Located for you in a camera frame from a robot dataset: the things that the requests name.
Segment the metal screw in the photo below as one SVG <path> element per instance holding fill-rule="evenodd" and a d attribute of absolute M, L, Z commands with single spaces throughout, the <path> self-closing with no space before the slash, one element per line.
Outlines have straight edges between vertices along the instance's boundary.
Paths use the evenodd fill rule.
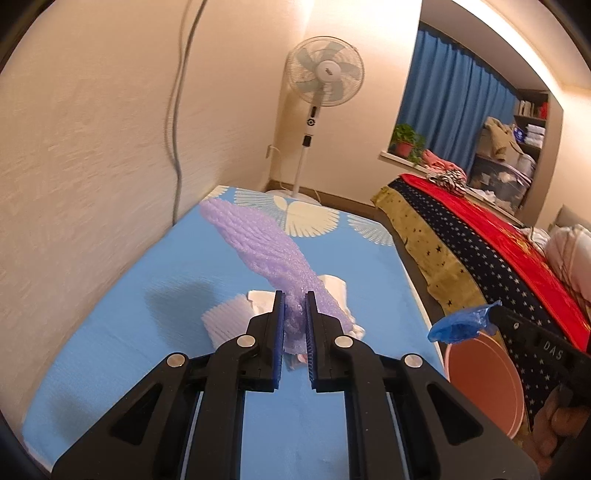
<path fill-rule="evenodd" d="M 353 339 L 346 335 L 341 335 L 340 337 L 335 338 L 335 345 L 341 348 L 349 348 L 353 346 Z"/>
<path fill-rule="evenodd" d="M 182 367 L 184 365 L 184 355 L 181 355 L 180 353 L 173 353 L 167 358 L 166 363 L 168 363 L 169 367 Z"/>
<path fill-rule="evenodd" d="M 238 346 L 249 348 L 256 343 L 256 339 L 252 335 L 242 335 L 236 340 Z"/>
<path fill-rule="evenodd" d="M 404 357 L 404 363 L 411 368 L 419 368 L 423 365 L 423 359 L 418 355 L 412 353 L 411 355 L 407 355 Z"/>

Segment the black gripper frame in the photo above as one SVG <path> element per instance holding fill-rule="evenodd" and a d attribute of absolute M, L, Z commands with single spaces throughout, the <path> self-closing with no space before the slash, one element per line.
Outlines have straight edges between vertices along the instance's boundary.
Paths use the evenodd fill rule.
<path fill-rule="evenodd" d="M 553 372 L 561 407 L 591 406 L 591 356 L 505 307 L 491 308 L 489 319 Z M 591 419 L 576 439 L 560 439 L 558 445 L 543 480 L 591 479 Z"/>
<path fill-rule="evenodd" d="M 313 292 L 307 307 L 312 388 L 345 395 L 351 480 L 540 478 L 534 462 L 422 357 L 396 360 L 345 337 L 337 319 L 318 313 Z"/>
<path fill-rule="evenodd" d="M 278 291 L 248 325 L 252 345 L 240 336 L 210 355 L 166 357 L 58 459 L 52 480 L 239 479 L 245 393 L 278 388 L 283 323 Z"/>

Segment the blue curtain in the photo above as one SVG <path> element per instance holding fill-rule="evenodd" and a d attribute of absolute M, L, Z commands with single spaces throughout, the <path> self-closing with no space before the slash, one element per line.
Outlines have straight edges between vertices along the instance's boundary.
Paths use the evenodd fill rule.
<path fill-rule="evenodd" d="M 516 102 L 490 68 L 421 25 L 397 124 L 425 136 L 425 148 L 469 173 L 486 117 L 511 124 Z"/>

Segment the blue mattress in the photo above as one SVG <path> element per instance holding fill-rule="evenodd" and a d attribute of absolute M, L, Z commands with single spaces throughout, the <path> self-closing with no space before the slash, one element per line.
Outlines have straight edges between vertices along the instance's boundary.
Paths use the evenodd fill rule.
<path fill-rule="evenodd" d="M 267 212 L 318 275 L 345 280 L 351 313 L 377 353 L 416 352 L 442 372 L 383 226 L 249 190 L 217 187 L 210 195 Z M 51 468 L 168 354 L 211 353 L 202 314 L 249 290 L 273 288 L 244 266 L 196 206 L 121 277 L 56 356 L 25 419 L 27 448 Z M 284 365 L 275 394 L 246 396 L 241 471 L 244 480 L 348 478 L 342 394 L 316 394 L 306 368 Z"/>

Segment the purple foam net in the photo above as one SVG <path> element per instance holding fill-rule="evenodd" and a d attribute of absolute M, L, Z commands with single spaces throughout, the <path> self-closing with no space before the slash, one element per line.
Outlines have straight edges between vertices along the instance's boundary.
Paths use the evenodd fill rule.
<path fill-rule="evenodd" d="M 306 353 L 306 293 L 310 290 L 316 296 L 320 313 L 338 318 L 344 332 L 352 330 L 352 322 L 310 268 L 296 243 L 273 218 L 221 199 L 201 202 L 200 212 L 236 249 L 248 268 L 285 293 L 287 353 Z"/>

